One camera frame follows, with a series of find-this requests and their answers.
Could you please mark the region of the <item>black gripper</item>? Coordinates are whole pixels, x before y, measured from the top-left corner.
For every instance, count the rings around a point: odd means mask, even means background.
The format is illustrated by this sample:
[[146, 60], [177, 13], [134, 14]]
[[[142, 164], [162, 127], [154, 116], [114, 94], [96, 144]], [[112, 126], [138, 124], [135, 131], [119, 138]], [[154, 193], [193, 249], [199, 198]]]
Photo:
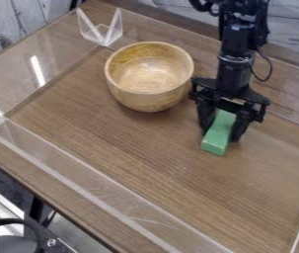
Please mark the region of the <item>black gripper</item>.
[[203, 132], [207, 132], [217, 115], [223, 110], [237, 115], [231, 130], [231, 142], [238, 142], [246, 133], [251, 122], [263, 122], [270, 100], [258, 94], [250, 86], [237, 94], [221, 91], [217, 80], [203, 77], [191, 78], [190, 99], [195, 102], [198, 122]]

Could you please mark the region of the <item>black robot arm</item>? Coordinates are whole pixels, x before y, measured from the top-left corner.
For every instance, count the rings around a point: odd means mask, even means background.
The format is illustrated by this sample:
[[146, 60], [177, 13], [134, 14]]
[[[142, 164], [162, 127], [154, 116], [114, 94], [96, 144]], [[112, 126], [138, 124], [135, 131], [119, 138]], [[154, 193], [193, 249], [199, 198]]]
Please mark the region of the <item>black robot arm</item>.
[[198, 12], [219, 18], [221, 50], [217, 78], [191, 78], [190, 99], [199, 127], [210, 131], [219, 110], [234, 115], [230, 142], [238, 142], [253, 122], [263, 122], [270, 100], [257, 93], [251, 78], [265, 82], [273, 64], [261, 48], [267, 43], [269, 0], [189, 0]]

